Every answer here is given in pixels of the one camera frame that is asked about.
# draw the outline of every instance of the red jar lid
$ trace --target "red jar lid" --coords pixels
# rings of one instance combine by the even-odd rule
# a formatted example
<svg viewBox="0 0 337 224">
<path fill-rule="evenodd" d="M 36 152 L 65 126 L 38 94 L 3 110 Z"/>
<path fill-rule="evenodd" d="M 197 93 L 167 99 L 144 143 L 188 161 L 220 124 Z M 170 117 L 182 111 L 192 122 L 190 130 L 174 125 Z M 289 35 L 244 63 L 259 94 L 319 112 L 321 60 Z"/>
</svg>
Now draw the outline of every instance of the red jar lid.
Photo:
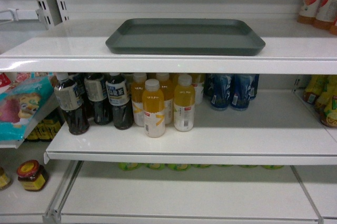
<svg viewBox="0 0 337 224">
<path fill-rule="evenodd" d="M 17 168 L 16 173 L 21 178 L 28 178 L 34 175 L 40 167 L 40 164 L 36 160 L 29 160 L 20 165 L 19 168 Z"/>
</svg>

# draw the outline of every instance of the white bottle cap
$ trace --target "white bottle cap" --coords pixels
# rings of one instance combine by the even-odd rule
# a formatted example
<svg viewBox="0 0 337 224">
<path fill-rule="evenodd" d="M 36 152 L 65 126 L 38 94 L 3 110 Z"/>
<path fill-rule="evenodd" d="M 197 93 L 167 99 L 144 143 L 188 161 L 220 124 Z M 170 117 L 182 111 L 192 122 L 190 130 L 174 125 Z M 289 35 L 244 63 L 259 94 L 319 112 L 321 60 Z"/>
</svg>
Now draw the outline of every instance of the white bottle cap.
<svg viewBox="0 0 337 224">
<path fill-rule="evenodd" d="M 192 84 L 192 77 L 187 74 L 182 74 L 178 78 L 178 84 L 181 86 L 190 86 Z"/>
<path fill-rule="evenodd" d="M 145 82 L 145 89 L 147 91 L 157 91 L 159 90 L 160 85 L 157 79 L 149 79 Z"/>
<path fill-rule="evenodd" d="M 147 79 L 146 73 L 133 73 L 133 80 L 136 83 L 145 82 Z"/>
<path fill-rule="evenodd" d="M 59 80 L 59 81 L 63 81 L 63 80 L 66 80 L 69 78 L 69 75 L 68 73 L 66 72 L 59 72 L 59 73 L 56 73 L 56 78 Z"/>
<path fill-rule="evenodd" d="M 159 81 L 167 81 L 168 79 L 170 79 L 170 74 L 168 74 L 168 73 L 156 73 L 156 78 Z"/>
</svg>

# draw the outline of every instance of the plastic tray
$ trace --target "plastic tray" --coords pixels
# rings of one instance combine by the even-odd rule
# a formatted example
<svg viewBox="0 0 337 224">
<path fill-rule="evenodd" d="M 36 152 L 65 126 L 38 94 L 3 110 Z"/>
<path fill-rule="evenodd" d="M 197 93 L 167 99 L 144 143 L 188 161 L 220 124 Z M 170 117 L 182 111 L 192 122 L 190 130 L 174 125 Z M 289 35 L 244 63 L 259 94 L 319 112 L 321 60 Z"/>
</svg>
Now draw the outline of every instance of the plastic tray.
<svg viewBox="0 0 337 224">
<path fill-rule="evenodd" d="M 256 55 L 265 42 L 243 21 L 135 18 L 105 42 L 115 54 Z"/>
</svg>

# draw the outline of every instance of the bottle label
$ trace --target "bottle label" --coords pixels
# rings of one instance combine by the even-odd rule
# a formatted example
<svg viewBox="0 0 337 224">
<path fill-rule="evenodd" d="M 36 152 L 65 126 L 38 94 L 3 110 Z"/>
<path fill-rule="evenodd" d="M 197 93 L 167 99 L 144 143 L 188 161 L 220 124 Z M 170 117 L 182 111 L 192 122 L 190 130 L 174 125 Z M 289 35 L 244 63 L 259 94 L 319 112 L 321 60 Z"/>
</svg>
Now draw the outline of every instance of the bottle label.
<svg viewBox="0 0 337 224">
<path fill-rule="evenodd" d="M 143 103 L 132 101 L 133 120 L 139 126 L 144 126 Z"/>
<path fill-rule="evenodd" d="M 104 77 L 97 80 L 84 79 L 84 85 L 90 101 L 99 102 L 107 98 Z"/>
<path fill-rule="evenodd" d="M 126 81 L 117 84 L 106 82 L 106 90 L 111 105 L 121 106 L 126 104 L 130 99 L 126 89 Z"/>
<path fill-rule="evenodd" d="M 145 133 L 150 137 L 162 136 L 165 132 L 165 109 L 150 113 L 144 111 Z"/>
<path fill-rule="evenodd" d="M 174 104 L 174 126 L 180 131 L 192 129 L 194 124 L 194 105 L 184 107 Z"/>
<path fill-rule="evenodd" d="M 315 17 L 320 7 L 321 0 L 303 0 L 299 15 L 304 17 Z"/>
<path fill-rule="evenodd" d="M 170 124 L 173 120 L 173 99 L 164 101 L 165 104 L 165 124 Z"/>
<path fill-rule="evenodd" d="M 337 14 L 337 0 L 321 0 L 316 19 L 325 22 L 333 22 Z"/>
<path fill-rule="evenodd" d="M 195 104 L 201 104 L 202 97 L 204 95 L 204 82 L 202 83 L 193 83 L 192 86 L 195 90 Z"/>
<path fill-rule="evenodd" d="M 64 111 L 76 110 L 83 104 L 77 84 L 62 89 L 55 87 L 54 93 L 61 109 Z"/>
</svg>

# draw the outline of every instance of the store shelf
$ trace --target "store shelf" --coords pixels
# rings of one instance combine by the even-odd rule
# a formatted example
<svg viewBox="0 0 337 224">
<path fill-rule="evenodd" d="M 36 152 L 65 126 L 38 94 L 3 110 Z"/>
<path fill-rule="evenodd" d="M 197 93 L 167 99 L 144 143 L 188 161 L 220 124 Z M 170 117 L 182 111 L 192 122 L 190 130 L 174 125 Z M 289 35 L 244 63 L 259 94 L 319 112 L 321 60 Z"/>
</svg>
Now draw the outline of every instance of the store shelf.
<svg viewBox="0 0 337 224">
<path fill-rule="evenodd" d="M 149 138 L 133 125 L 91 123 L 82 135 L 63 125 L 46 159 L 211 164 L 337 164 L 337 143 L 291 91 L 260 90 L 246 111 L 214 111 L 206 99 L 196 107 L 194 128 L 173 125 Z"/>
<path fill-rule="evenodd" d="M 53 160 L 45 165 L 50 179 L 40 192 L 24 190 L 17 180 L 16 169 L 30 159 L 43 164 L 43 153 L 48 144 L 27 142 L 17 150 L 0 149 L 0 165 L 13 179 L 11 186 L 0 191 L 0 223 L 43 223 L 43 218 L 47 216 L 49 207 L 65 179 L 65 172 L 73 162 Z"/>
<path fill-rule="evenodd" d="M 116 163 L 84 162 L 61 211 L 62 223 L 317 221 L 290 167 L 122 171 Z"/>
<path fill-rule="evenodd" d="M 266 42 L 256 56 L 113 54 L 105 41 L 124 21 L 61 23 L 2 54 L 0 71 L 336 74 L 335 37 L 294 19 L 244 20 Z"/>
</svg>

